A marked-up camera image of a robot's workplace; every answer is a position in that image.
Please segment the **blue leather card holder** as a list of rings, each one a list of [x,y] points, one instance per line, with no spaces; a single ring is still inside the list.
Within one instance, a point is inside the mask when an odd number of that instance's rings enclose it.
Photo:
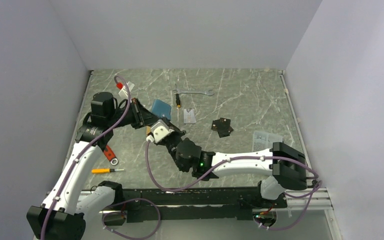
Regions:
[[[167,118],[171,120],[172,106],[160,99],[155,99],[151,106],[151,113],[159,118]]]

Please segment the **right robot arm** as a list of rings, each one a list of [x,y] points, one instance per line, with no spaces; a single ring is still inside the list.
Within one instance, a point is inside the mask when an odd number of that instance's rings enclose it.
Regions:
[[[255,194],[256,203],[269,207],[286,190],[303,191],[308,188],[305,155],[283,142],[274,142],[264,150],[245,153],[204,151],[177,127],[158,120],[150,128],[156,145],[167,148],[181,172],[191,172],[199,181],[230,175],[255,174],[266,178]]]

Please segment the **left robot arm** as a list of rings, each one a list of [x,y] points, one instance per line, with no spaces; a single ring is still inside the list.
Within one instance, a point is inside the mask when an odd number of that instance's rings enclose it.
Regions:
[[[91,111],[75,137],[71,157],[57,183],[40,206],[31,206],[27,221],[38,240],[80,240],[86,224],[99,211],[119,209],[124,203],[120,183],[104,181],[79,202],[83,185],[95,162],[113,137],[114,128],[152,126],[161,117],[147,110],[138,99],[125,99],[123,108],[110,92],[96,93]]]

